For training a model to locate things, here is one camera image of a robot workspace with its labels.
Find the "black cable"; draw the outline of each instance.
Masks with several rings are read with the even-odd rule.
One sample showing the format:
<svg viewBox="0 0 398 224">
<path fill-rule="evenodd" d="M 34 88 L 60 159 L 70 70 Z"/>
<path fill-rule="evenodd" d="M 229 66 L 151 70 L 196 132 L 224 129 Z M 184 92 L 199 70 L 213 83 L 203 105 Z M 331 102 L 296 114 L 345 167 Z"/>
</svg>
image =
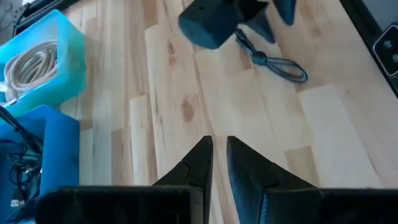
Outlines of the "black cable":
<svg viewBox="0 0 398 224">
<path fill-rule="evenodd" d="M 5 122 L 10 124 L 15 131 L 17 131 L 22 138 L 24 138 L 24 141 L 26 144 L 36 153 L 41 154 L 40 147 L 37 145 L 37 142 L 40 143 L 40 145 L 43 145 L 43 142 L 40 138 L 37 136 L 34 136 L 30 132 L 28 132 L 18 121 L 15 119 L 4 107 L 0 106 L 0 118 L 2 118 Z"/>
<path fill-rule="evenodd" d="M 241 29 L 236 29 L 235 36 L 237 43 L 251 55 L 251 60 L 256 65 L 267 66 L 277 75 L 280 75 L 294 83 L 305 83 L 308 80 L 308 74 L 306 71 L 294 61 L 283 58 L 268 57 L 264 52 L 257 51 Z M 300 75 L 286 72 L 280 67 L 294 68 L 300 72 Z"/>
</svg>

